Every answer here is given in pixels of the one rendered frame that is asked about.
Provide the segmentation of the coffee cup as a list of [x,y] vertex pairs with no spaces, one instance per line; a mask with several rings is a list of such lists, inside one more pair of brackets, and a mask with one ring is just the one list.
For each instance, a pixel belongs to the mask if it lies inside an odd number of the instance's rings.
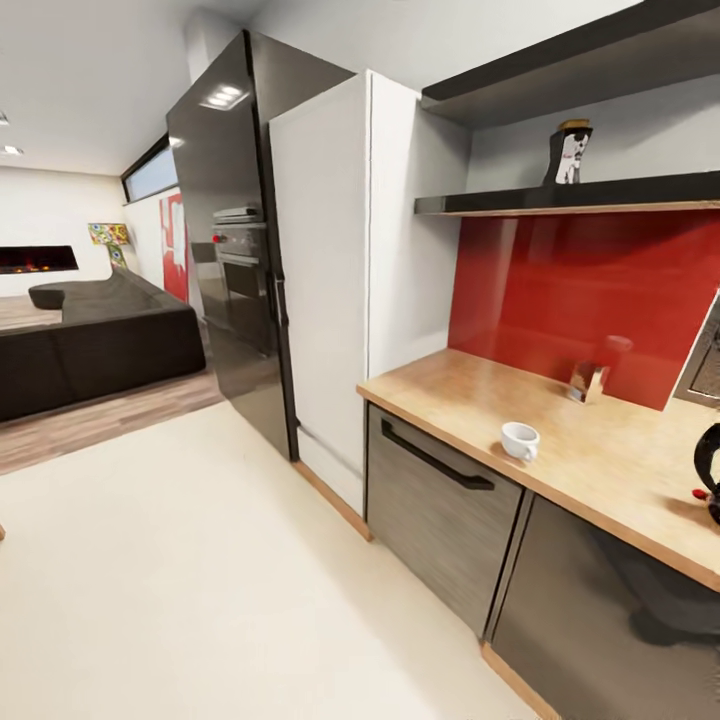
[[537,455],[539,434],[532,427],[522,423],[506,423],[501,427],[501,443],[505,452],[523,459],[525,463],[533,463]]

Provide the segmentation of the bottle of coffee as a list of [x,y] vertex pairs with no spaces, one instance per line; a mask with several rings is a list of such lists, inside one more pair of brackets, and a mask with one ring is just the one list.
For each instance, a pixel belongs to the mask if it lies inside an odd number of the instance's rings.
[[581,183],[580,166],[585,147],[593,134],[589,119],[568,119],[550,138],[549,168],[543,187]]

